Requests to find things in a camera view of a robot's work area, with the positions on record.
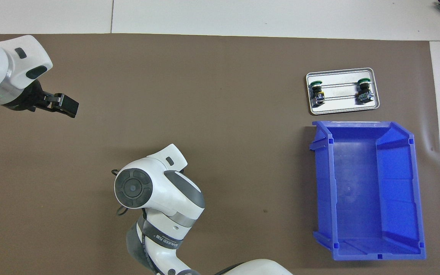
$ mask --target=black cable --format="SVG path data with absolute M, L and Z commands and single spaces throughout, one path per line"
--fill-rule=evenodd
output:
M 122 206 L 120 206 L 120 208 L 116 211 L 116 215 L 117 216 L 123 216 L 125 213 L 127 213 L 127 211 L 128 211 L 128 208 L 127 207 L 124 207 L 123 205 Z
M 232 269 L 238 267 L 238 266 L 241 265 L 241 264 L 243 264 L 243 263 L 238 263 L 238 264 L 235 264 L 235 265 L 233 265 L 233 266 L 229 266 L 229 267 L 225 268 L 224 270 L 222 270 L 222 271 L 220 271 L 220 272 L 218 272 L 218 273 L 215 273 L 215 275 L 222 275 L 222 274 L 225 274 L 225 273 L 227 273 L 227 271 L 230 271 L 230 270 L 232 270 Z

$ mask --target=black joint cap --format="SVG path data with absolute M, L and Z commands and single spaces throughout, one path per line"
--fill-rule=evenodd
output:
M 141 169 L 123 170 L 115 180 L 115 193 L 118 201 L 130 208 L 144 205 L 152 196 L 152 179 Z
M 16 48 L 15 52 L 18 54 L 20 59 L 26 58 L 26 52 L 22 48 Z
M 37 77 L 41 76 L 42 73 L 47 71 L 47 67 L 40 65 L 38 67 L 32 68 L 31 70 L 26 72 L 26 77 L 30 79 L 37 79 Z
M 171 157 L 167 157 L 166 160 L 169 163 L 169 165 L 171 165 L 171 166 L 174 165 L 173 159 Z

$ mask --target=brown paper mat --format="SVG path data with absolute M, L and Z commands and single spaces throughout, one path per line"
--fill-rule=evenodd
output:
M 0 36 L 0 40 L 15 36 Z M 268 258 L 295 275 L 440 274 L 440 147 L 428 42 L 36 35 L 75 119 L 0 107 L 2 274 L 148 274 L 127 253 L 111 169 L 170 143 L 206 210 L 179 257 L 202 274 Z M 371 67 L 381 107 L 313 116 L 304 77 Z M 317 229 L 313 120 L 393 120 L 416 137 L 427 260 L 333 261 Z

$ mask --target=robot logo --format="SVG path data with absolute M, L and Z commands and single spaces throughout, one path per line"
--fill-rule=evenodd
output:
M 169 246 L 174 247 L 175 249 L 177 249 L 178 246 L 179 246 L 178 243 L 175 243 L 175 242 L 173 242 L 173 241 L 171 241 L 171 240 L 169 240 L 168 238 L 165 238 L 165 237 L 163 237 L 163 236 L 155 235 L 154 237 L 155 237 L 156 239 L 158 239 L 159 241 L 165 243 L 166 245 L 169 245 Z

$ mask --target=metal tray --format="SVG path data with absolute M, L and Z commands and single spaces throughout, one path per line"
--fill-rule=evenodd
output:
M 358 80 L 362 78 L 371 80 L 370 90 L 374 94 L 373 101 L 364 104 L 356 100 L 359 91 Z M 318 71 L 307 74 L 306 80 L 308 103 L 313 115 L 372 110 L 379 107 L 376 80 L 371 68 Z M 325 103 L 317 107 L 311 104 L 313 91 L 310 83 L 313 81 L 322 81 L 322 91 L 325 94 Z

